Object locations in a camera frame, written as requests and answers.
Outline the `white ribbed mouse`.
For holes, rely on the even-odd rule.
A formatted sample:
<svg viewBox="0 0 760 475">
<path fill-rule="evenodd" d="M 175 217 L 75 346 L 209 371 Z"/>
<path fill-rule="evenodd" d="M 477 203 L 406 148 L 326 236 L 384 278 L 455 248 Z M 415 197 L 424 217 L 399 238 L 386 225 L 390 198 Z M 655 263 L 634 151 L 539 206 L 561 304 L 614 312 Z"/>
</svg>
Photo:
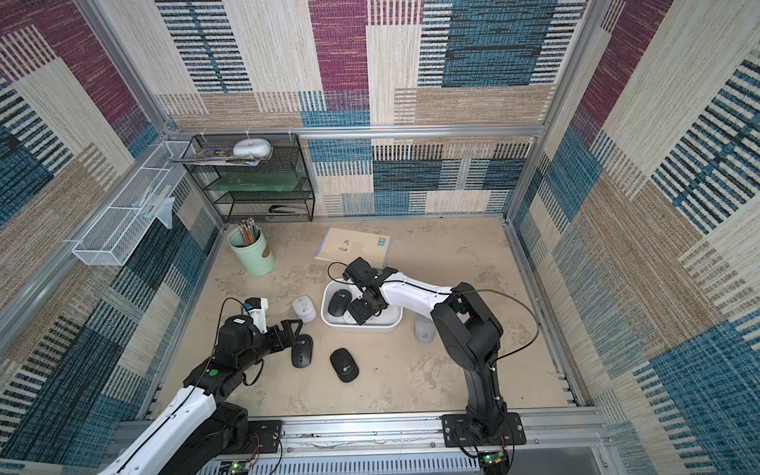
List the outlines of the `white ribbed mouse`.
<svg viewBox="0 0 760 475">
<path fill-rule="evenodd" d="M 317 308 L 307 295 L 298 296 L 292 302 L 296 317 L 304 324 L 309 324 L 317 318 Z"/>
</svg>

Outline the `black Lecoo side mouse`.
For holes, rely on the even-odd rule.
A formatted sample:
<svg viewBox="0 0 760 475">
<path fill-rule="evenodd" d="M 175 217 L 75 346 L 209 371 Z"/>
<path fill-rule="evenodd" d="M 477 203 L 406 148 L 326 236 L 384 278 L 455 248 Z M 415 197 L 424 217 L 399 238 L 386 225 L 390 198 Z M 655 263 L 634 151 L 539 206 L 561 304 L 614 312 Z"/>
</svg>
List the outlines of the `black Lecoo side mouse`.
<svg viewBox="0 0 760 475">
<path fill-rule="evenodd" d="M 312 363 L 314 340 L 308 334 L 297 336 L 291 348 L 291 362 L 295 368 L 303 369 Z"/>
</svg>

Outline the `black mouse with logo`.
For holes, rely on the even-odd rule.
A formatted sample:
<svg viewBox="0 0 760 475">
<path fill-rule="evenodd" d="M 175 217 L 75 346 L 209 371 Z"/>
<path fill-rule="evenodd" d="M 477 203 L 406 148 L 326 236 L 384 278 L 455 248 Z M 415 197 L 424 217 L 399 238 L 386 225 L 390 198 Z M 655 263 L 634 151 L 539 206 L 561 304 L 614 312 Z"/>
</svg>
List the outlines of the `black mouse with logo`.
<svg viewBox="0 0 760 475">
<path fill-rule="evenodd" d="M 336 291 L 328 304 L 328 314 L 335 318 L 342 318 L 352 302 L 352 293 L 346 289 Z"/>
</svg>

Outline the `grey mouse with buttons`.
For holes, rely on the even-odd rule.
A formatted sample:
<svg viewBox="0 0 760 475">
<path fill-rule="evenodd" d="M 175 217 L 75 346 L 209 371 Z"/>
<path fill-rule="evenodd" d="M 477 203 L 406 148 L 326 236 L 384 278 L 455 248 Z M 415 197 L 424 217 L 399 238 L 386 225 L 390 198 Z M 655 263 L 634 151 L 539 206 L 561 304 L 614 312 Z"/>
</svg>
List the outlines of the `grey mouse with buttons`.
<svg viewBox="0 0 760 475">
<path fill-rule="evenodd" d="M 414 334 L 421 344 L 430 344 L 435 339 L 435 323 L 428 317 L 415 316 Z"/>
</svg>

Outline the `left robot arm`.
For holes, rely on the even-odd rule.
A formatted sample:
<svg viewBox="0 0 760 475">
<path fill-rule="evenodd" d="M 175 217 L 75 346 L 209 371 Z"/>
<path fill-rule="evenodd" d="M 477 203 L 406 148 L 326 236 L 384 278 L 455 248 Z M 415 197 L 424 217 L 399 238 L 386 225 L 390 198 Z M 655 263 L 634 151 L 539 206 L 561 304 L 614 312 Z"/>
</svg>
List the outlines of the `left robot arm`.
<svg viewBox="0 0 760 475">
<path fill-rule="evenodd" d="M 172 402 L 103 474 L 195 474 L 230 447 L 249 443 L 249 413 L 228 402 L 245 372 L 295 346 L 300 320 L 261 332 L 249 315 L 222 324 L 212 354 L 183 381 Z"/>
</svg>

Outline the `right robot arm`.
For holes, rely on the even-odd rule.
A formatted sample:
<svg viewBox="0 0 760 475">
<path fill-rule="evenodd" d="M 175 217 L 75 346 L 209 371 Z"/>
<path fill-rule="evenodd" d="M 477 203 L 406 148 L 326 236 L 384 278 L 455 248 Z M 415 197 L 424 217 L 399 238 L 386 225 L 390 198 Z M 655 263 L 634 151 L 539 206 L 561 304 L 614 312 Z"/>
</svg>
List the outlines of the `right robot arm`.
<svg viewBox="0 0 760 475">
<path fill-rule="evenodd" d="M 498 439 L 507 413 L 497 372 L 504 330 L 478 292 L 464 282 L 457 287 L 423 283 L 391 267 L 375 269 L 361 259 L 346 267 L 342 277 L 360 292 L 348 305 L 359 325 L 390 306 L 433 322 L 446 353 L 464 373 L 466 432 L 481 445 Z"/>
</svg>

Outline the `beige open book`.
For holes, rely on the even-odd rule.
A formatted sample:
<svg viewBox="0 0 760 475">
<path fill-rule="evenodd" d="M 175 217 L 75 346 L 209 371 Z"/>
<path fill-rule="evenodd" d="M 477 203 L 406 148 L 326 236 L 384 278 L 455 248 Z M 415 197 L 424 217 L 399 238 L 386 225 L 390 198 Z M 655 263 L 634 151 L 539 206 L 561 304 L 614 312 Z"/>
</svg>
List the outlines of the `beige open book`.
<svg viewBox="0 0 760 475">
<path fill-rule="evenodd" d="M 386 265 L 391 243 L 390 236 L 328 228 L 315 259 L 350 264 L 361 257 L 372 267 L 382 268 Z"/>
</svg>

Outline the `mint green pencil cup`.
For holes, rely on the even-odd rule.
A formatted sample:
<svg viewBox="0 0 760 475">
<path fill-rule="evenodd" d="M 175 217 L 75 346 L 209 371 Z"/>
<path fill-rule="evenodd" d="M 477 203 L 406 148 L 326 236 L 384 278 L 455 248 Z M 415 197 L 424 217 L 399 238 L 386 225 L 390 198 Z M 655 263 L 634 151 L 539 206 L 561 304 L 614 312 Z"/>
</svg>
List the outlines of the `mint green pencil cup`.
<svg viewBox="0 0 760 475">
<path fill-rule="evenodd" d="M 249 275 L 254 277 L 264 276 L 273 271 L 276 258 L 273 250 L 269 247 L 266 237 L 260 227 L 260 237 L 254 245 L 245 247 L 239 234 L 239 226 L 234 227 L 229 234 L 228 245 L 237 257 L 237 260 Z"/>
</svg>

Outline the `coloured pencils bunch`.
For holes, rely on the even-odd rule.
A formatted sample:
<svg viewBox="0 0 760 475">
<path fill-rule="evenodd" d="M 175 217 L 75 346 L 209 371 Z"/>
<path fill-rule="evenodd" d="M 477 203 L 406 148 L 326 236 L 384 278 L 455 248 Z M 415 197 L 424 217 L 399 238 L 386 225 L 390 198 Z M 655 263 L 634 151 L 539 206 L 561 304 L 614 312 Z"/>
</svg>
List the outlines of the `coloured pencils bunch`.
<svg viewBox="0 0 760 475">
<path fill-rule="evenodd" d="M 239 224 L 239 234 L 245 247 L 254 245 L 260 237 L 260 231 L 255 223 L 255 219 L 247 218 L 241 221 Z"/>
</svg>

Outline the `green folder on shelf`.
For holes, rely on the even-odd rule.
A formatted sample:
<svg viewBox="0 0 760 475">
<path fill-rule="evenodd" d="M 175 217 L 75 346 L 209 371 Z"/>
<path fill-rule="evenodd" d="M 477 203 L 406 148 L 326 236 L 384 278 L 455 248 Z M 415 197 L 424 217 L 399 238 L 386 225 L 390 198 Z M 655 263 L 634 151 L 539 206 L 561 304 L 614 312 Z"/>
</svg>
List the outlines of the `green folder on shelf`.
<svg viewBox="0 0 760 475">
<path fill-rule="evenodd" d="M 232 173 L 205 186 L 219 192 L 292 192 L 307 182 L 305 176 L 292 173 Z"/>
</svg>

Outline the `white oval device on shelf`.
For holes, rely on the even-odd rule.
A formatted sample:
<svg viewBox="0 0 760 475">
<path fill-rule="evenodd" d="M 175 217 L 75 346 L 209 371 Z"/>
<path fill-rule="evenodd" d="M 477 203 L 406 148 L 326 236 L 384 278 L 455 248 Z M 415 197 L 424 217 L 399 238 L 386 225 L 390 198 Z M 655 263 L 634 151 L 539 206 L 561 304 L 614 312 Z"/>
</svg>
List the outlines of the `white oval device on shelf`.
<svg viewBox="0 0 760 475">
<path fill-rule="evenodd" d="M 268 158 L 272 151 L 272 144 L 265 139 L 245 139 L 237 142 L 233 147 L 234 156 L 250 158 L 251 160 Z"/>
</svg>

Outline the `magazine on shelf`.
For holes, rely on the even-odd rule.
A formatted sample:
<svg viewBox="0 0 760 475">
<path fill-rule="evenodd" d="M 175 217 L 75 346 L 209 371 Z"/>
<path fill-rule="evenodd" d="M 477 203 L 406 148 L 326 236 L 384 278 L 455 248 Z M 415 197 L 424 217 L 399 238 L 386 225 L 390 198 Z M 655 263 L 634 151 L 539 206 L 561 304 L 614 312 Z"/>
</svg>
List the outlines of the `magazine on shelf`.
<svg viewBox="0 0 760 475">
<path fill-rule="evenodd" d="M 169 161 L 201 166 L 257 166 L 262 162 L 262 158 L 257 158 L 252 154 L 236 156 L 232 148 L 203 148 L 197 154 L 170 158 Z"/>
</svg>

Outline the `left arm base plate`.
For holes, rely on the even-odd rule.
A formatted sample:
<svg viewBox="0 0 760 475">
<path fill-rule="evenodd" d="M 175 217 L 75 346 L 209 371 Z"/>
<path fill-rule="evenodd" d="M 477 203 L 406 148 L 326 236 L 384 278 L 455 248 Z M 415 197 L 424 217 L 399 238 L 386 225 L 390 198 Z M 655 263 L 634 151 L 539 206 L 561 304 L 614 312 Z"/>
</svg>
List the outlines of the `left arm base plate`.
<svg viewBox="0 0 760 475">
<path fill-rule="evenodd" d="M 281 420 L 249 421 L 249 429 L 237 454 L 251 458 L 255 454 L 279 453 L 282 426 Z"/>
</svg>

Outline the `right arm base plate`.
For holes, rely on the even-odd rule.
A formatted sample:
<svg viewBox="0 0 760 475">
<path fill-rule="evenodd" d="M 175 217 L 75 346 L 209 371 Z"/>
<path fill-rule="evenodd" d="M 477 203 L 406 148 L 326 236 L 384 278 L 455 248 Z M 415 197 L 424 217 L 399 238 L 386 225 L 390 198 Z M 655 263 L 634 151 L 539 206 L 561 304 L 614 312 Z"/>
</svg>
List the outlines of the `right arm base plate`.
<svg viewBox="0 0 760 475">
<path fill-rule="evenodd" d="M 446 447 L 506 447 L 507 445 L 525 445 L 526 434 L 521 416 L 506 413 L 498 416 L 500 427 L 488 433 L 483 423 L 473 422 L 466 414 L 445 414 L 441 416 L 443 439 Z"/>
</svg>

